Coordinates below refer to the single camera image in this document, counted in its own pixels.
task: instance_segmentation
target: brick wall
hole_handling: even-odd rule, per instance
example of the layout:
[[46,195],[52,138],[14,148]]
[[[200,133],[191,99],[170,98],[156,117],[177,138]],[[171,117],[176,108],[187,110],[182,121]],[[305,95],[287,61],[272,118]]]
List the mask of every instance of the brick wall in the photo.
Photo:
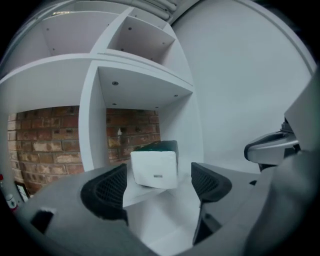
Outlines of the brick wall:
[[[109,159],[117,165],[134,149],[160,140],[155,111],[107,109]],[[78,135],[79,106],[11,114],[8,148],[14,177],[30,194],[66,175],[84,171]]]

